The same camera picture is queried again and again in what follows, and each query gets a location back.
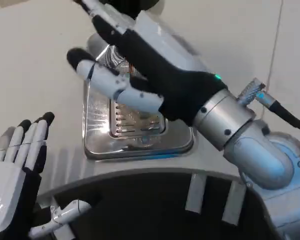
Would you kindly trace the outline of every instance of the white table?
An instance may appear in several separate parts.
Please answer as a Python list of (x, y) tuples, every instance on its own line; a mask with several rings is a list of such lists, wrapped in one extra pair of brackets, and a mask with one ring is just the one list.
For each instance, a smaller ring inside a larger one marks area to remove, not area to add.
[[(278, 23), (279, 0), (166, 0), (161, 17), (184, 36), (234, 94), (253, 77), (266, 81)], [(70, 0), (30, 0), (0, 9), (0, 135), (24, 118), (52, 111), (56, 118), (39, 198), (81, 184), (140, 172), (207, 172), (237, 178), (238, 170), (203, 137), (191, 152), (131, 162), (87, 160), (82, 144), (83, 82), (66, 54), (85, 47), (94, 28)], [(261, 108), (253, 106), (260, 116)]]

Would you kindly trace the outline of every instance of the black cable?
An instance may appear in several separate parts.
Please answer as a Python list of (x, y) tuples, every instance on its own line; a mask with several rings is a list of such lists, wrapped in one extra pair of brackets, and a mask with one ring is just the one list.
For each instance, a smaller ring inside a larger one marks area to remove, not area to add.
[(300, 129), (300, 120), (285, 109), (277, 100), (268, 109), (291, 126)]

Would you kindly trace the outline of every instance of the robotic arm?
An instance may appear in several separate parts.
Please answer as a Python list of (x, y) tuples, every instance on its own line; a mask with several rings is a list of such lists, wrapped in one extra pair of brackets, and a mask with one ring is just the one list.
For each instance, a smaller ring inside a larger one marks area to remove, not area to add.
[(98, 34), (146, 80), (108, 69), (79, 48), (67, 55), (74, 70), (120, 104), (159, 111), (170, 121), (181, 119), (197, 128), (238, 167), (242, 180), (264, 202), (267, 219), (280, 237), (300, 239), (300, 142), (271, 133), (247, 105), (257, 98), (294, 127), (300, 128), (300, 121), (263, 92), (265, 85), (257, 79), (234, 97), (220, 76), (209, 73), (196, 52), (155, 16), (142, 11), (134, 21), (96, 0), (80, 4)]

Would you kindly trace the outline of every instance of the green indicator light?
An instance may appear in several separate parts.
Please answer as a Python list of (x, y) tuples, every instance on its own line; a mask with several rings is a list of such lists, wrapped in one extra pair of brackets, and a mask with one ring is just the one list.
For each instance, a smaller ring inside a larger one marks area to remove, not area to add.
[(221, 80), (222, 78), (221, 78), (221, 76), (220, 75), (218, 75), (218, 74), (215, 74), (214, 75), (217, 79), (219, 79), (219, 80)]

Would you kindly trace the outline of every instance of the metal grill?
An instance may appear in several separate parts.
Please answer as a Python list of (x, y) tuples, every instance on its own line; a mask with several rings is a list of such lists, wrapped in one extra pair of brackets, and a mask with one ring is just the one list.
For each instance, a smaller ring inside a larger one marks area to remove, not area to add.
[(133, 113), (125, 105), (113, 101), (110, 103), (111, 134), (116, 138), (139, 138), (142, 136), (160, 136), (166, 130), (166, 120), (158, 115)]

